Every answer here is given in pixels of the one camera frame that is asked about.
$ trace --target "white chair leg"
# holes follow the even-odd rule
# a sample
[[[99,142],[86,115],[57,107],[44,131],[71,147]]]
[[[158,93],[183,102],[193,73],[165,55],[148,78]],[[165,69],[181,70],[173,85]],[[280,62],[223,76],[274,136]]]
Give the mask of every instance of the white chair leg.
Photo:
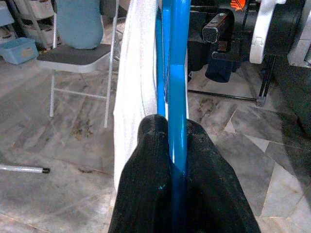
[[[52,71],[50,117],[54,116],[54,88],[55,88],[55,70]]]
[[[105,121],[104,121],[104,127],[105,128],[107,128],[107,126],[108,126],[109,102],[110,102],[112,66],[113,66],[113,53],[114,53],[114,47],[115,47],[115,36],[116,36],[116,30],[117,30],[118,11],[119,11],[119,0],[116,0],[116,14],[113,18],[113,23],[112,23],[112,41],[111,41],[111,48],[110,48],[107,100],[106,100]]]

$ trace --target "black rubber tip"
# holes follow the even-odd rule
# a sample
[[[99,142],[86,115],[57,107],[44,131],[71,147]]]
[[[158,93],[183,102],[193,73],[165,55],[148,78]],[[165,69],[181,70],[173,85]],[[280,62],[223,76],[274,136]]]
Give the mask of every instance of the black rubber tip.
[[[42,173],[49,173],[51,171],[51,169],[49,169],[48,167],[44,167],[42,170]]]

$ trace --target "tile floor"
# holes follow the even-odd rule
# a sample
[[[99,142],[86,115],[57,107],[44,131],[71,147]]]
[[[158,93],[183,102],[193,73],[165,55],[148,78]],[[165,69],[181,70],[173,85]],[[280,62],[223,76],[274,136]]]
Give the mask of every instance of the tile floor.
[[[57,85],[106,91],[107,69],[58,72]],[[226,84],[194,72],[190,89],[256,96],[258,67],[243,64]],[[104,233],[113,210],[113,77],[109,127],[105,101],[56,93],[49,118],[51,73],[34,61],[0,60],[0,163],[47,166],[51,173],[0,171],[1,233]],[[264,108],[189,94],[191,119],[201,123],[232,165],[263,233],[311,233],[311,141],[273,82]]]

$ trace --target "blue container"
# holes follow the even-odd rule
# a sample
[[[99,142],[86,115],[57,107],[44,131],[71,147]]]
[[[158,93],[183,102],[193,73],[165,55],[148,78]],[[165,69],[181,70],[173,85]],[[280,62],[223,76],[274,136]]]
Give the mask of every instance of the blue container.
[[[38,56],[35,41],[29,38],[18,38],[0,45],[0,55],[6,62],[20,64]]]

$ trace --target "black stand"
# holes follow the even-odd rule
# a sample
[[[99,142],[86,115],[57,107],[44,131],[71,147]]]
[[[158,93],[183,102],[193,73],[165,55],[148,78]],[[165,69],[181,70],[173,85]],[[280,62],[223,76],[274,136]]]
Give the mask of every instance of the black stand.
[[[212,93],[212,92],[205,92],[205,91],[197,91],[197,90],[188,90],[190,93],[196,93],[196,94],[202,94],[202,95],[208,95],[208,96],[217,96],[217,97],[223,97],[223,98],[230,98],[235,100],[245,100],[245,101],[251,101],[256,102],[257,106],[263,107],[266,102],[266,97],[268,94],[268,89],[271,82],[272,77],[272,71],[273,67],[276,61],[276,56],[270,56],[268,61],[267,70],[264,74],[259,96],[258,98],[249,98],[249,97],[242,97],[242,96],[233,96],[233,95],[225,95],[225,94],[218,94],[218,93]]]

